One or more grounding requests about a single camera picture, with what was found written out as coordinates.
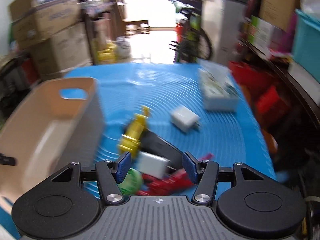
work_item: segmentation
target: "blue gripper pad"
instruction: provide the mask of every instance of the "blue gripper pad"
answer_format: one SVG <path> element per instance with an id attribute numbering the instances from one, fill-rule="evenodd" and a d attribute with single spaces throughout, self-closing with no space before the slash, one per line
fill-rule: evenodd
<path id="1" fill-rule="evenodd" d="M 198 184 L 199 174 L 196 171 L 196 164 L 189 158 L 186 153 L 182 155 L 182 166 L 188 174 L 189 179 L 193 184 Z"/>
<path id="2" fill-rule="evenodd" d="M 127 152 L 122 154 L 115 163 L 118 163 L 118 169 L 113 175 L 117 184 L 120 184 L 124 181 L 125 176 L 127 175 L 131 167 L 131 153 Z"/>

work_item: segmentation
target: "yellow toy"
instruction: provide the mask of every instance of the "yellow toy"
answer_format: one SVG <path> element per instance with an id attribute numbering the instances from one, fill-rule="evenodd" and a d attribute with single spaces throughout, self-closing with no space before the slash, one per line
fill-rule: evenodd
<path id="1" fill-rule="evenodd" d="M 120 143 L 118 144 L 119 153 L 130 152 L 132 158 L 137 155 L 138 147 L 140 146 L 140 136 L 147 128 L 147 118 L 150 115 L 150 108 L 142 106 L 143 114 L 134 114 L 135 119 L 130 123 L 125 134 L 121 135 Z"/>

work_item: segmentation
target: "red container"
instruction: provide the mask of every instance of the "red container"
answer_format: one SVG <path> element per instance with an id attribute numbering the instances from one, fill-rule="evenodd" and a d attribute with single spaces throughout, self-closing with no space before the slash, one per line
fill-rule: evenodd
<path id="1" fill-rule="evenodd" d="M 256 103 L 256 110 L 262 116 L 264 127 L 276 123 L 290 108 L 290 103 L 279 96 L 275 86 L 271 86 Z"/>
<path id="2" fill-rule="evenodd" d="M 182 32 L 183 32 L 183 26 L 179 23 L 176 23 L 176 28 L 175 31 L 177 33 L 177 42 L 181 41 L 181 36 L 182 36 Z"/>
<path id="3" fill-rule="evenodd" d="M 252 100 L 257 100 L 271 85 L 276 78 L 268 72 L 258 71 L 244 62 L 229 62 L 229 69 L 239 85 L 248 88 Z"/>

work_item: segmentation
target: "shelf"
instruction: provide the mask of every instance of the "shelf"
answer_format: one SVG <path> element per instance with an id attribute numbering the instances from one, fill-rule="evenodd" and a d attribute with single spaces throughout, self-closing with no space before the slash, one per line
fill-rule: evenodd
<path id="1" fill-rule="evenodd" d="M 312 98 L 308 95 L 308 93 L 299 85 L 299 83 L 288 73 L 284 68 L 277 66 L 273 62 L 266 60 L 264 54 L 260 52 L 257 48 L 255 48 L 248 41 L 241 39 L 241 42 L 248 47 L 251 51 L 253 51 L 256 55 L 258 55 L 271 69 L 273 72 L 277 74 L 277 76 L 284 82 L 284 84 L 291 90 L 291 92 L 296 96 L 299 100 L 303 108 L 306 110 L 308 115 L 310 116 L 314 126 L 320 130 L 320 108 L 317 104 L 312 100 Z"/>

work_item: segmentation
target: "beige plastic basket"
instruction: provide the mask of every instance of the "beige plastic basket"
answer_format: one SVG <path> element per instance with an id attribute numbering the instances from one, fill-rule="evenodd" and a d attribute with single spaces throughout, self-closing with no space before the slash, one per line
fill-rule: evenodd
<path id="1" fill-rule="evenodd" d="M 79 88 L 86 99 L 66 99 L 61 89 Z M 66 164 L 92 165 L 104 129 L 93 78 L 42 83 L 18 106 L 0 133 L 0 152 L 16 166 L 0 165 L 0 205 L 11 212 L 21 195 Z"/>

